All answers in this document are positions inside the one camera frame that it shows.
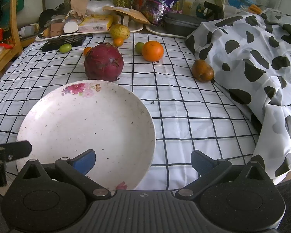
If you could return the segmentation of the crumpled brown paper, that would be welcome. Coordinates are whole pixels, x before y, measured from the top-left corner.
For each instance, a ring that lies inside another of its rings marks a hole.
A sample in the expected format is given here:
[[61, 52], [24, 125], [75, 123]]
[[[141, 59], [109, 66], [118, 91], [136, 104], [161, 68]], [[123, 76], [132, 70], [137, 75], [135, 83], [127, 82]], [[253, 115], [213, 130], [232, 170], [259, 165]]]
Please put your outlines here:
[[85, 17], [88, 1], [89, 0], [70, 0], [70, 15], [73, 17]]

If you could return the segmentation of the grey zip case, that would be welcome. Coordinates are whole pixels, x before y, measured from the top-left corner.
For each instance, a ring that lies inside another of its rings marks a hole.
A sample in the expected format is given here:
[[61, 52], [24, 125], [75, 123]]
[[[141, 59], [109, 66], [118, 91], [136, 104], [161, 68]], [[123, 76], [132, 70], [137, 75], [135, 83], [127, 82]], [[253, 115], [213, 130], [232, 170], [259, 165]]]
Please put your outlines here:
[[162, 27], [168, 34], [187, 37], [207, 19], [190, 15], [167, 12], [162, 19]]

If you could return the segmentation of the yellow green pear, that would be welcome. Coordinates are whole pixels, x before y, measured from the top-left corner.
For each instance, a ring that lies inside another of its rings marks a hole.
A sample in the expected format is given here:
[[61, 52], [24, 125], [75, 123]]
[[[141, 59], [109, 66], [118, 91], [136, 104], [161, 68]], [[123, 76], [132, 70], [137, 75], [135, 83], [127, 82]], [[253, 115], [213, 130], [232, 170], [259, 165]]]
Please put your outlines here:
[[130, 36], [130, 30], [128, 27], [122, 24], [112, 25], [109, 29], [110, 36], [115, 38], [122, 38], [123, 40], [128, 39]]

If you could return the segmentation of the checkered tablecloth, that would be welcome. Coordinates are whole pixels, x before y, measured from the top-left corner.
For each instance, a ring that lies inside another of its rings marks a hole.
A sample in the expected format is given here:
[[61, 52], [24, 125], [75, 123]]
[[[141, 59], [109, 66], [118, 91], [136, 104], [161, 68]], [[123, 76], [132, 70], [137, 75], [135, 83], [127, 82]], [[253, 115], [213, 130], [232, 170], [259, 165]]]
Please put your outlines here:
[[[89, 36], [83, 45], [64, 54], [42, 52], [41, 42], [25, 48], [0, 77], [0, 144], [16, 140], [25, 115], [41, 97], [86, 79], [82, 54], [86, 47], [110, 41], [108, 34]], [[136, 43], [148, 41], [163, 46], [158, 62], [148, 62], [135, 52]], [[132, 34], [119, 52], [124, 68], [118, 83], [143, 101], [156, 128], [154, 160], [140, 189], [174, 190], [195, 180], [197, 172], [190, 165], [195, 149], [235, 165], [250, 160], [257, 131], [218, 86], [192, 77], [195, 59], [183, 40]]]

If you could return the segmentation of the white cylinder jar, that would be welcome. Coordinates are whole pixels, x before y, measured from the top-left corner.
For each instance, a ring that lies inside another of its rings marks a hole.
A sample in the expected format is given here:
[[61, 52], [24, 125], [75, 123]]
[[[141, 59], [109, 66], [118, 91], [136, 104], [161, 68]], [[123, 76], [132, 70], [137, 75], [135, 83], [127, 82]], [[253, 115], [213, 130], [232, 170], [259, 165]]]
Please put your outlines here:
[[71, 34], [78, 31], [79, 21], [76, 19], [66, 20], [63, 26], [64, 34]]

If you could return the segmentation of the large orange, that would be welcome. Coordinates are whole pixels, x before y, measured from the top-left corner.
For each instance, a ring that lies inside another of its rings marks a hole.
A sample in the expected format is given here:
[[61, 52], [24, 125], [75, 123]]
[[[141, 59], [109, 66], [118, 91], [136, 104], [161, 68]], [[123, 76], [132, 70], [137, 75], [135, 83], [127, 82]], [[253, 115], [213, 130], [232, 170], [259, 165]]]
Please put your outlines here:
[[158, 62], [163, 54], [163, 46], [158, 41], [148, 41], [142, 48], [142, 56], [148, 62]]

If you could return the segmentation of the red dragon fruit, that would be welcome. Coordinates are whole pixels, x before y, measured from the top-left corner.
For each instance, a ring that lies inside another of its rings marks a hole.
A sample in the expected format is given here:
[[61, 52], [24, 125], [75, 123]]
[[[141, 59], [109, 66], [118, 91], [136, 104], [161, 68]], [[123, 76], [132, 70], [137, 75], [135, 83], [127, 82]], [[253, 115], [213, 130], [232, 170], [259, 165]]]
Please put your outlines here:
[[99, 43], [87, 52], [84, 69], [88, 79], [116, 81], [123, 70], [123, 57], [110, 43]]

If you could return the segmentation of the small tangerine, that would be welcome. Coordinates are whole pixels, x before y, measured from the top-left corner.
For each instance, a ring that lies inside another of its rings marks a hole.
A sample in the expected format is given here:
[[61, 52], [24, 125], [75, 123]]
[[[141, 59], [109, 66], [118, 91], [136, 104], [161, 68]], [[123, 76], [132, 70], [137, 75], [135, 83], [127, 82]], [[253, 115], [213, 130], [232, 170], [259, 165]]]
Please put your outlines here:
[[83, 50], [83, 55], [86, 56], [88, 54], [88, 52], [90, 52], [92, 48], [91, 47], [86, 47], [84, 50]]
[[116, 37], [113, 39], [113, 45], [115, 47], [121, 47], [124, 43], [124, 39], [122, 37]]

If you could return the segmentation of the white oval tray left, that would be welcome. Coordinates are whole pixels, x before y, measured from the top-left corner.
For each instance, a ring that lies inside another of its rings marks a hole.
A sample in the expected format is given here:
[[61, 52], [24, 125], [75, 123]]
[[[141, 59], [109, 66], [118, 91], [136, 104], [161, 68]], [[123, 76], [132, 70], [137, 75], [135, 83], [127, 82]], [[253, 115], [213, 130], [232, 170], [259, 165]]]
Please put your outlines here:
[[[141, 30], [143, 30], [143, 24], [142, 23], [138, 23], [138, 22], [135, 22], [135, 21], [130, 21], [129, 22], [129, 26], [128, 26], [129, 30], [130, 30], [130, 33], [136, 33], [136, 32], [139, 32]], [[76, 33], [71, 33], [71, 34], [62, 34], [62, 35], [59, 35], [59, 36], [54, 36], [54, 37], [36, 37], [36, 42], [42, 42], [42, 41], [49, 41], [51, 39], [56, 39], [56, 38], [62, 38], [62, 37], [69, 37], [69, 36], [77, 36], [77, 35], [91, 35], [91, 34], [106, 34], [106, 33], [109, 33], [108, 30], [99, 30], [99, 31], [96, 31], [96, 32], [85, 32], [85, 33], [82, 33], [82, 32], [76, 32]]]

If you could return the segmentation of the brown padded envelope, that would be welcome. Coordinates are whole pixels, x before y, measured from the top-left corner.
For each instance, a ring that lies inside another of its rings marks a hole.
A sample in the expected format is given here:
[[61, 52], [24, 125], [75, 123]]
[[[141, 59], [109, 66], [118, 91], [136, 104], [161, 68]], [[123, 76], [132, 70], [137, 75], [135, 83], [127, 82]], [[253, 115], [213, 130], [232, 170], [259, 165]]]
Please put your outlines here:
[[104, 6], [102, 10], [123, 13], [125, 15], [130, 16], [135, 22], [147, 25], [151, 24], [149, 20], [138, 10], [133, 10], [125, 7], [111, 7], [111, 6]]

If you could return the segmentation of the cow print cloth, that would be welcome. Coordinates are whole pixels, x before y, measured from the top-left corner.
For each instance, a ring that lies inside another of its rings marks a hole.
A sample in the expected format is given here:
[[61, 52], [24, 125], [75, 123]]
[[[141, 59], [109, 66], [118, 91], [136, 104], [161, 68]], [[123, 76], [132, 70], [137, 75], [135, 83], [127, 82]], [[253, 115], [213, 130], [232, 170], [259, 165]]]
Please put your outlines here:
[[266, 9], [200, 24], [185, 40], [259, 133], [253, 158], [275, 184], [291, 171], [291, 15]]

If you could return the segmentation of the white floral plate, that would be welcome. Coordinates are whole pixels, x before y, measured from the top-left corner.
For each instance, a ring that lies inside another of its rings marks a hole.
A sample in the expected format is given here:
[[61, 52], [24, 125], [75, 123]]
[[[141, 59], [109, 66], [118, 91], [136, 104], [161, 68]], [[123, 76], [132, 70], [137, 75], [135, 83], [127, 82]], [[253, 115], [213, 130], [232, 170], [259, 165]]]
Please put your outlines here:
[[32, 146], [41, 163], [73, 158], [92, 149], [87, 177], [108, 190], [135, 189], [149, 170], [156, 146], [152, 117], [124, 87], [88, 80], [42, 97], [23, 120], [17, 139]]

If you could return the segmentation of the yellow medicine box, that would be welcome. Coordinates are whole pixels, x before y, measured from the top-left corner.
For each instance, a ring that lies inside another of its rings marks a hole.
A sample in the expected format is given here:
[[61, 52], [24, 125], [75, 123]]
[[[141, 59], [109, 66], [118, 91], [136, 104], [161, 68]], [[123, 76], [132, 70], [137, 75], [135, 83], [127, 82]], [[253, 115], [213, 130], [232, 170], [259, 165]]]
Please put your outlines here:
[[113, 23], [112, 15], [96, 15], [85, 18], [78, 26], [78, 32], [108, 31]]

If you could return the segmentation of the brown mango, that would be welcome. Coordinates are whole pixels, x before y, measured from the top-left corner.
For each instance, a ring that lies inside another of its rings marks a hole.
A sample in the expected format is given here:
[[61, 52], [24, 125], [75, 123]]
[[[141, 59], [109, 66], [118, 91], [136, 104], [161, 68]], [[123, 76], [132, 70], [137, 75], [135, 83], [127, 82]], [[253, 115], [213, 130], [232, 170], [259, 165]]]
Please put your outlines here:
[[195, 79], [206, 83], [214, 79], [213, 68], [203, 59], [198, 59], [192, 66], [192, 74]]

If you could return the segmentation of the green lime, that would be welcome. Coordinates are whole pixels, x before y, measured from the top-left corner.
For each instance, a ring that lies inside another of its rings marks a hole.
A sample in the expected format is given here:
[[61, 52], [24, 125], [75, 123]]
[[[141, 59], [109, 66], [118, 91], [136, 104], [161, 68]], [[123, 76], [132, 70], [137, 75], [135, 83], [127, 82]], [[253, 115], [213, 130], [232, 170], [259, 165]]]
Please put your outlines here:
[[145, 45], [145, 44], [142, 43], [142, 42], [138, 42], [138, 43], [136, 43], [136, 45], [135, 45], [135, 52], [136, 52], [137, 54], [141, 55], [141, 54], [142, 54], [142, 49], [143, 49], [144, 45]]
[[59, 47], [59, 52], [64, 54], [68, 53], [72, 50], [72, 45], [71, 44], [63, 44]]

